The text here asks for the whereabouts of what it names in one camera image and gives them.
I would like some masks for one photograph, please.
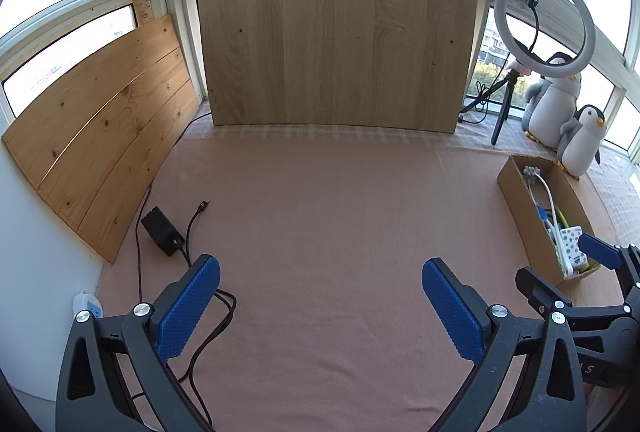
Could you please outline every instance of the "stuffed penguin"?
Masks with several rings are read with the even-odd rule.
[[[607,132],[602,110],[585,105],[561,126],[558,166],[576,179],[584,174],[595,157],[600,164],[600,143]]]
[[[565,63],[572,58],[556,52],[550,63]],[[531,112],[527,137],[546,147],[556,149],[560,142],[560,127],[574,115],[580,95],[580,74],[569,78],[549,78],[551,83]]]
[[[524,110],[524,114],[522,115],[522,129],[526,132],[529,130],[529,120],[531,119],[531,114],[538,106],[540,98],[545,95],[546,89],[551,85],[550,81],[546,81],[545,78],[541,78],[536,83],[529,85],[527,90],[524,92],[524,101],[527,104],[527,108]]]

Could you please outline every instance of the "robotic claw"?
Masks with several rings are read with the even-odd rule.
[[[618,275],[622,306],[573,307],[559,290],[530,268],[516,286],[544,320],[488,306],[439,258],[422,269],[422,286],[458,352],[475,364],[430,432],[476,432],[489,412],[513,356],[526,355],[520,379],[497,432],[586,430],[582,382],[630,391],[617,423],[606,431],[636,430],[627,418],[640,393],[640,254],[582,235],[578,246]],[[148,431],[120,372],[117,354],[127,354],[146,398],[166,432],[212,431],[180,386],[167,360],[178,356],[220,282],[220,265],[201,255],[153,304],[128,315],[95,319],[78,313],[63,358],[56,401],[56,430]]]
[[[610,246],[591,235],[582,235],[578,246],[616,271],[622,306],[573,307],[526,267],[518,271],[516,286],[545,319],[516,317],[504,306],[487,306],[441,259],[424,264],[424,292],[460,356],[475,364],[430,432],[477,431],[514,356],[527,357],[496,432],[584,432],[582,382],[611,387],[630,381],[640,352],[639,250],[633,244]]]

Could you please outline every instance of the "blue gripper pad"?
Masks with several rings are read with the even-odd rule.
[[[180,292],[177,288],[181,284],[186,285]],[[162,291],[154,303],[156,325],[152,327],[155,327],[156,354],[164,364],[169,358],[180,356],[219,285],[219,262],[210,255],[200,255],[180,281]]]
[[[612,245],[593,235],[583,233],[578,238],[578,248],[587,257],[593,258],[607,269],[618,269],[622,265],[620,252]]]
[[[422,267],[422,289],[458,349],[458,354],[478,364],[484,356],[482,327],[433,259]]]

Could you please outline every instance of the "polka dot white box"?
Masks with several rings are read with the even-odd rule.
[[[587,264],[587,256],[578,248],[578,238],[582,235],[580,226],[568,227],[560,230],[562,245],[574,267],[574,271]]]

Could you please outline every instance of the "tripod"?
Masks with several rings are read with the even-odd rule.
[[[495,122],[494,133],[491,136],[491,144],[493,146],[495,146],[495,142],[498,141],[498,136],[500,135],[500,130],[502,130],[502,125],[509,115],[511,97],[513,97],[513,91],[515,90],[516,82],[518,81],[519,77],[520,73],[512,68],[504,78],[494,83],[491,88],[484,92],[484,94],[478,95],[475,100],[473,100],[460,111],[460,119],[462,119],[462,115],[465,112],[469,112],[473,107],[477,106],[483,101],[489,101],[489,98],[494,92],[500,89],[500,87],[502,87],[503,85],[507,86],[507,90],[504,92],[504,97],[502,98],[502,106],[500,107],[500,113],[498,114],[498,121]]]

